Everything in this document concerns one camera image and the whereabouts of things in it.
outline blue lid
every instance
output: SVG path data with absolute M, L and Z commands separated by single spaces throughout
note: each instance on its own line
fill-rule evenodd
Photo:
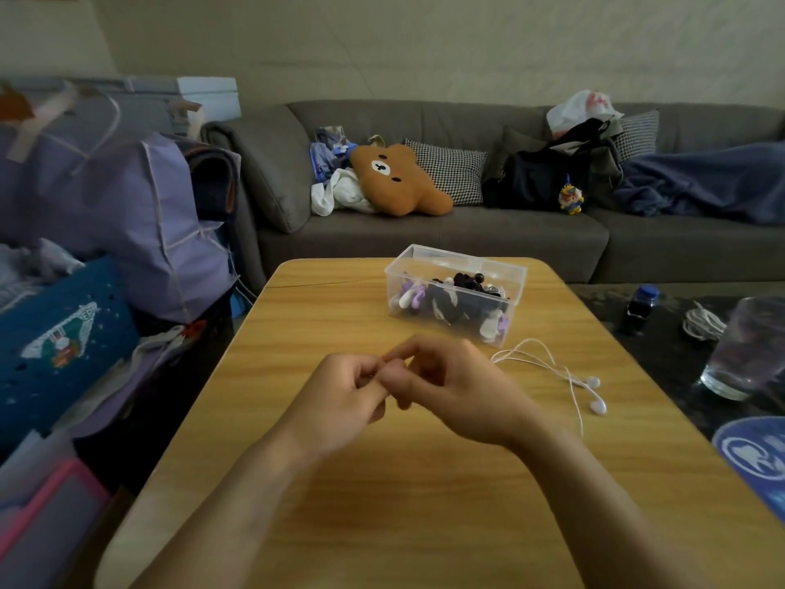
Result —
M 659 289 L 657 289 L 653 285 L 641 285 L 640 287 L 638 287 L 638 291 L 640 291 L 643 295 L 647 295 L 649 297 L 659 296 Z

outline water glass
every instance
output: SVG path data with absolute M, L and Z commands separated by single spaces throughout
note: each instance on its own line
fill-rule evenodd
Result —
M 785 368 L 785 297 L 747 297 L 731 316 L 700 381 L 744 400 Z

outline sofa backrest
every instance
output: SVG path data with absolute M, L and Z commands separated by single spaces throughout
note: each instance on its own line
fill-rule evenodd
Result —
M 302 101 L 288 107 L 309 137 L 320 126 L 343 126 L 346 136 L 358 144 L 380 134 L 387 144 L 409 137 L 440 147 L 490 151 L 504 126 L 534 138 L 550 137 L 545 121 L 550 107 L 384 100 Z M 614 107 L 627 115 L 659 109 L 657 150 L 664 153 L 710 151 L 785 137 L 781 109 L 704 103 Z

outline earphone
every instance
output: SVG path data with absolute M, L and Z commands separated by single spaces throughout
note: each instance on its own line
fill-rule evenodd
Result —
M 543 346 L 545 353 L 548 354 L 548 358 L 550 359 L 550 364 L 544 362 L 537 356 L 533 356 L 530 353 L 521 351 L 520 347 L 525 345 L 526 343 L 538 343 L 540 346 Z M 526 356 L 530 359 L 525 360 L 520 357 L 515 357 L 515 354 L 517 353 L 522 356 Z M 564 369 L 563 371 L 557 370 L 558 365 L 556 364 L 556 360 L 554 359 L 554 356 L 551 354 L 548 347 L 539 339 L 535 339 L 535 338 L 524 339 L 512 349 L 503 349 L 502 351 L 497 351 L 491 357 L 491 361 L 494 364 L 504 360 L 521 361 L 524 362 L 525 364 L 534 364 L 535 366 L 544 367 L 546 370 L 551 370 L 556 376 L 560 376 L 565 380 L 569 381 L 570 394 L 572 395 L 572 402 L 575 405 L 575 410 L 578 412 L 578 421 L 580 422 L 581 425 L 581 436 L 583 436 L 583 416 L 581 415 L 581 407 L 578 405 L 578 398 L 575 396 L 575 389 L 574 389 L 575 385 L 586 389 L 594 397 L 594 400 L 589 405 L 589 407 L 591 407 L 591 410 L 594 411 L 594 413 L 596 413 L 598 416 L 604 416 L 606 413 L 608 413 L 608 406 L 605 405 L 605 401 L 603 401 L 602 397 L 599 394 L 597 394 L 597 391 L 595 390 L 600 387 L 600 378 L 597 378 L 596 376 L 589 376 L 585 381 L 583 381 L 580 378 L 576 378 L 575 376 L 570 374 L 570 371 L 567 369 L 566 366 L 561 366 Z

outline black coffee table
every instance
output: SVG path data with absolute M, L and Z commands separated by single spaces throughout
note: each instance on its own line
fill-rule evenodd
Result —
M 725 322 L 740 299 L 695 298 Z M 619 294 L 581 297 L 586 307 L 611 331 L 622 319 L 627 300 Z M 724 399 L 697 382 L 714 343 L 697 341 L 682 331 L 684 314 L 694 307 L 692 299 L 663 295 L 643 335 L 629 337 L 614 332 L 614 336 L 709 441 L 721 425 L 735 419 L 785 416 L 785 377 L 741 402 Z

